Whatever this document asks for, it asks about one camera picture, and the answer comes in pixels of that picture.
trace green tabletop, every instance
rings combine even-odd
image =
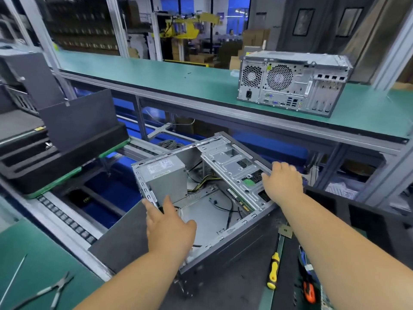
[[[58,51],[57,56],[63,71],[241,106],[246,111],[284,114],[287,119],[296,117],[402,138],[410,138],[413,125],[413,92],[391,91],[387,95],[348,83],[332,116],[326,118],[238,101],[238,78],[226,69],[73,51]]]
[[[62,291],[57,310],[73,309],[103,284],[103,281],[62,249],[36,226],[21,219],[0,233],[0,298],[19,263],[27,254],[10,287],[2,309],[11,309],[26,298],[59,281],[67,271],[74,275]],[[22,309],[49,309],[56,290],[28,303]]]

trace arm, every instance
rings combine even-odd
[[[263,182],[337,310],[412,308],[413,271],[303,194],[294,166],[274,162]]]
[[[80,303],[76,310],[156,310],[195,240],[197,225],[184,223],[169,196],[162,214],[148,200],[147,236],[149,252],[129,264],[110,281]]]

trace computer back panel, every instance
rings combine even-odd
[[[329,117],[352,69],[339,55],[250,53],[241,64],[238,100]]]

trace yellow machine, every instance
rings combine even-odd
[[[165,22],[165,30],[159,33],[161,38],[195,39],[199,35],[199,27],[202,23],[222,25],[219,16],[204,12],[188,19],[171,18]]]

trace person's right hand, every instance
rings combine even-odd
[[[163,201],[164,214],[147,199],[142,199],[142,202],[147,211],[149,253],[159,253],[166,260],[181,264],[194,244],[197,224],[194,220],[183,222],[169,196]]]
[[[294,165],[273,162],[271,176],[262,173],[265,192],[280,207],[303,193],[303,179]]]

